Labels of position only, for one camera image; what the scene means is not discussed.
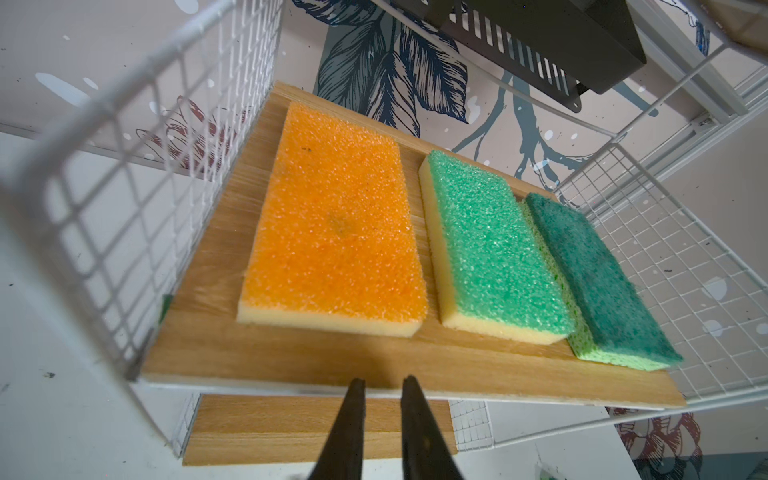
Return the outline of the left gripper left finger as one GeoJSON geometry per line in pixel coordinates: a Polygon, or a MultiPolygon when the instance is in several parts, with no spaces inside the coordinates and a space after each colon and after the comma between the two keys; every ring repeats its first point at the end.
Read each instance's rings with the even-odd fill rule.
{"type": "Polygon", "coordinates": [[[308,479],[360,480],[364,459],[365,381],[354,379],[308,479]]]}

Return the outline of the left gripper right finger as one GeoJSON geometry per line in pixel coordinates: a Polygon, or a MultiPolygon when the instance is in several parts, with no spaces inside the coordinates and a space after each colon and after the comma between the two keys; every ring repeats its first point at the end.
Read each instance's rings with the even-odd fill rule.
{"type": "Polygon", "coordinates": [[[403,381],[400,406],[403,478],[461,480],[463,476],[413,375],[403,381]]]}

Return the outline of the light green sponge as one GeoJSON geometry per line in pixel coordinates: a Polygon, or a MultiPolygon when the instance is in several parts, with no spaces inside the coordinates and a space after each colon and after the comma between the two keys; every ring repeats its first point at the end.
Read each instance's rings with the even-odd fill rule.
{"type": "Polygon", "coordinates": [[[551,345],[576,329],[508,182],[441,151],[419,170],[443,326],[551,345]]]}

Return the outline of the dark green sponge front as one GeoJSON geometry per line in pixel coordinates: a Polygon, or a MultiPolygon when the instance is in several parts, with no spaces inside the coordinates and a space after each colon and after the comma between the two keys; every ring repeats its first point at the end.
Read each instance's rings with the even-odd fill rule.
{"type": "Polygon", "coordinates": [[[578,359],[647,372],[683,362],[584,215],[539,194],[520,208],[575,322],[578,359]]]}

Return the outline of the orange sponge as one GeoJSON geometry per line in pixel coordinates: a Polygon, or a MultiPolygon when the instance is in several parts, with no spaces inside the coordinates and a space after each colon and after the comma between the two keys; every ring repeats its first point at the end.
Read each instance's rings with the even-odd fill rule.
{"type": "Polygon", "coordinates": [[[292,103],[237,321],[408,338],[427,313],[398,145],[292,103]]]}

